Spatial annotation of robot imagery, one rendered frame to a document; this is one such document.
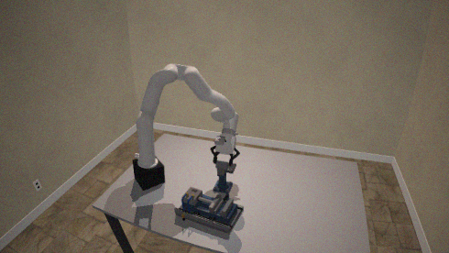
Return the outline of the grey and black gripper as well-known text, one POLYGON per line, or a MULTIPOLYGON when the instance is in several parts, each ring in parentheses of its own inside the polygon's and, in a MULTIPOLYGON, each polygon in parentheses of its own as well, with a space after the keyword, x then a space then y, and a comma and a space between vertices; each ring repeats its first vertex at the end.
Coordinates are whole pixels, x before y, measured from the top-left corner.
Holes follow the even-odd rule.
POLYGON ((217 155, 219 153, 220 154, 225 154, 225 155, 230 155, 231 159, 229 160, 228 166, 231 167, 231 165, 233 164, 233 159, 235 159, 240 154, 240 152, 235 148, 236 137, 234 135, 227 134, 227 133, 222 133, 222 135, 220 135, 220 137, 225 137, 226 142, 223 144, 223 146, 222 145, 215 145, 215 146, 210 148, 210 150, 214 154, 213 163, 216 164, 217 155), (215 153, 214 153, 214 149, 216 151, 215 153), (236 154, 234 153, 235 155, 232 154, 234 151, 236 152, 236 154))

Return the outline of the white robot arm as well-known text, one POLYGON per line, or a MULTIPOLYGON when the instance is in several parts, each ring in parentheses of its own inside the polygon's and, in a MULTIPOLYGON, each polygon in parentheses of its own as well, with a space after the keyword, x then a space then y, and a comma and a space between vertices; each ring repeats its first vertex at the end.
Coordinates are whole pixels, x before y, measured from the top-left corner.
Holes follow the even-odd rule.
POLYGON ((164 69, 156 71, 151 76, 137 116, 139 154, 136 153, 135 158, 138 159, 137 165, 144 169, 154 168, 158 165, 158 160, 155 158, 153 123, 163 87, 176 80, 183 80, 183 77, 183 81, 200 100, 217 106, 212 110, 211 117, 215 121, 224 123, 222 133, 238 135, 236 133, 238 113, 235 112, 231 103, 223 95, 214 91, 196 68, 179 64, 170 65, 172 64, 166 65, 164 69))

